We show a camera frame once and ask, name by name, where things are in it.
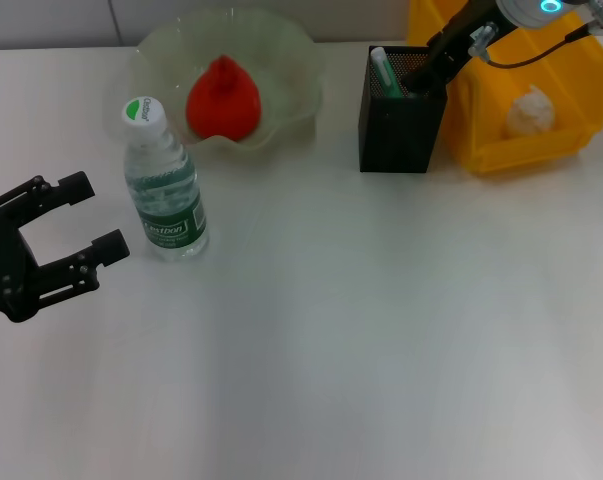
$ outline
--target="water bottle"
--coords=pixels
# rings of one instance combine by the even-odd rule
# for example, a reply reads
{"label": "water bottle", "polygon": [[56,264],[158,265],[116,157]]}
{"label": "water bottle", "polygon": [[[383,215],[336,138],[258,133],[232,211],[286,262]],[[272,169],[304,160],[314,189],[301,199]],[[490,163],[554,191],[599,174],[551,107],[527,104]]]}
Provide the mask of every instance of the water bottle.
{"label": "water bottle", "polygon": [[161,103],[138,97],[126,104],[125,180],[155,252],[175,261],[198,254],[208,242],[197,172],[170,132]]}

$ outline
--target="green marker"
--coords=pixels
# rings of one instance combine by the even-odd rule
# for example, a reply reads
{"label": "green marker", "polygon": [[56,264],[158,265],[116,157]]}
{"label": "green marker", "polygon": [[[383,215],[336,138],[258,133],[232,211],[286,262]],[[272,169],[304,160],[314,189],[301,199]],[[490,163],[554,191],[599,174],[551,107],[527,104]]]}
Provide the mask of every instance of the green marker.
{"label": "green marker", "polygon": [[383,47],[377,47],[370,52],[372,58],[372,65],[374,70],[377,72],[379,83],[383,88],[383,93],[386,97],[391,98],[403,98],[403,92],[397,83],[397,76],[392,70],[388,56],[385,54]]}

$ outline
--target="glass bowl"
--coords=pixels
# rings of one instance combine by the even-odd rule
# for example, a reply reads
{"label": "glass bowl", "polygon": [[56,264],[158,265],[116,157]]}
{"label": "glass bowl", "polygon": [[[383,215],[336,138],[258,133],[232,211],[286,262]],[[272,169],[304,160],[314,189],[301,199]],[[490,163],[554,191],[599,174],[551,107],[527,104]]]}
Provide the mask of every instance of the glass bowl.
{"label": "glass bowl", "polygon": [[324,68],[319,48],[299,25],[260,8],[202,8],[153,31],[132,57],[131,96],[157,98],[186,145],[202,142],[186,123],[186,101],[199,76],[223,54],[255,81],[261,121],[239,142],[215,136],[206,143],[256,150],[281,128],[318,112]]}

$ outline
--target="red fruit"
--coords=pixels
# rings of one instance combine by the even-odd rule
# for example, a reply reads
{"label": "red fruit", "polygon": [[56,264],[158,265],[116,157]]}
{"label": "red fruit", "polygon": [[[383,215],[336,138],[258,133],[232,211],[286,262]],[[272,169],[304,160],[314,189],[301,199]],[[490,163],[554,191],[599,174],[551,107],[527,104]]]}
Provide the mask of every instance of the red fruit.
{"label": "red fruit", "polygon": [[222,55],[192,88],[185,116],[202,138],[222,135],[239,141],[252,133],[261,119],[259,90],[248,72]]}

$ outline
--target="yellow bin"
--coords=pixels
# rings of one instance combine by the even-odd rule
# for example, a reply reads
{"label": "yellow bin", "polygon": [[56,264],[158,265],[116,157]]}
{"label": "yellow bin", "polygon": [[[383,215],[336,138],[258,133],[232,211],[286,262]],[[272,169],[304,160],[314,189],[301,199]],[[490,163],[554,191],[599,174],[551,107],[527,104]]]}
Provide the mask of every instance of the yellow bin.
{"label": "yellow bin", "polygon": [[[411,0],[408,45],[425,45],[467,0]],[[519,29],[488,51],[499,63],[532,58],[583,25],[570,13],[542,30]],[[511,139],[512,102],[536,85],[553,101],[556,125],[548,133]],[[593,38],[567,45],[515,70],[473,59],[448,86],[441,134],[454,158],[474,173],[489,173],[577,153],[603,129],[603,47]]]}

